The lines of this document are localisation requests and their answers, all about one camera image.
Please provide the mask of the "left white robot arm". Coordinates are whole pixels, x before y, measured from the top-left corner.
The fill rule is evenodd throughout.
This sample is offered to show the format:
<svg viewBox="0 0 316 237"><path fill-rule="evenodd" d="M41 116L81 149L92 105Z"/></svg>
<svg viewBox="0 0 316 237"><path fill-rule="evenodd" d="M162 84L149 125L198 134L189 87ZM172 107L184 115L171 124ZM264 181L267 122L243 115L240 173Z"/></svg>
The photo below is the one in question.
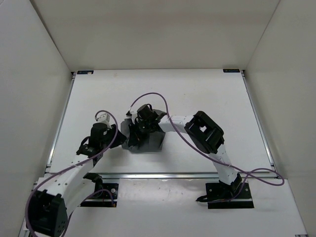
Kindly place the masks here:
<svg viewBox="0 0 316 237"><path fill-rule="evenodd" d="M30 232L61 237L73 211L87 198L98 197L106 190L102 177L91 170L106 150L118 147L126 137L116 124L93 124L67 168L49 176L32 191L25 209Z"/></svg>

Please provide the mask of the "grey pleated skirt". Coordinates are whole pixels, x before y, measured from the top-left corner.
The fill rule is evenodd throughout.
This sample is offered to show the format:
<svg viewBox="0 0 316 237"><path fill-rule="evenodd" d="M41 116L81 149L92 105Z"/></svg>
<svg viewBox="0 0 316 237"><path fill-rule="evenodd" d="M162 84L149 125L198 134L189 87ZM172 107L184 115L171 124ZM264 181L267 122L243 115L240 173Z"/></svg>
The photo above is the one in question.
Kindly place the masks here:
<svg viewBox="0 0 316 237"><path fill-rule="evenodd" d="M160 152L165 132L158 127L158 120L164 115L165 112L154 110L153 116L149 119L124 119L120 124L120 131L127 139L122 148L135 154Z"/></svg>

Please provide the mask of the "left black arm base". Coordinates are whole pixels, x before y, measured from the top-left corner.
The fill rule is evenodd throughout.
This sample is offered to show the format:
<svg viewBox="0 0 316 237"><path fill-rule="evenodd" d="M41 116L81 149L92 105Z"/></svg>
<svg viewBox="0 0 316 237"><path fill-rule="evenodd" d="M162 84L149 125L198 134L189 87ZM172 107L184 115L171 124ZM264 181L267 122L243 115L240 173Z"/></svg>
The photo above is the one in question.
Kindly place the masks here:
<svg viewBox="0 0 316 237"><path fill-rule="evenodd" d="M80 207L116 207L119 194L119 183L102 183L97 193L83 201Z"/></svg>

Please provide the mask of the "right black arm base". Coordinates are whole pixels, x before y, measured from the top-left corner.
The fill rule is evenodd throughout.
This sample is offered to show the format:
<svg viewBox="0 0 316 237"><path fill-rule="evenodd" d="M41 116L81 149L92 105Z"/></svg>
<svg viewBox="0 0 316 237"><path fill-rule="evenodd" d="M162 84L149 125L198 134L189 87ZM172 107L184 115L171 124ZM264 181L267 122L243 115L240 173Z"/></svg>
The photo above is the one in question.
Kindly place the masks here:
<svg viewBox="0 0 316 237"><path fill-rule="evenodd" d="M231 194L224 190L220 183L206 183L206 194L196 199L196 202L207 203L208 209L252 209L254 203L248 183L241 185Z"/></svg>

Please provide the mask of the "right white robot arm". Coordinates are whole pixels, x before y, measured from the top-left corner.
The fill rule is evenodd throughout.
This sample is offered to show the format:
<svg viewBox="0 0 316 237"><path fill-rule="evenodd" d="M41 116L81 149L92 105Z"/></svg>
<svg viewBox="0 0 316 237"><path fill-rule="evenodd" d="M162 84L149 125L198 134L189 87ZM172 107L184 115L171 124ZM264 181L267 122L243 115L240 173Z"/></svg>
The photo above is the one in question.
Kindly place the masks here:
<svg viewBox="0 0 316 237"><path fill-rule="evenodd" d="M222 184L222 194L228 198L239 192L241 176L232 168L224 145L224 131L205 112L190 116L169 116L153 109L151 104L141 106L136 113L128 112L120 124L127 137L123 148L132 153L156 153L162 150L169 132L187 134L195 147L212 158Z"/></svg>

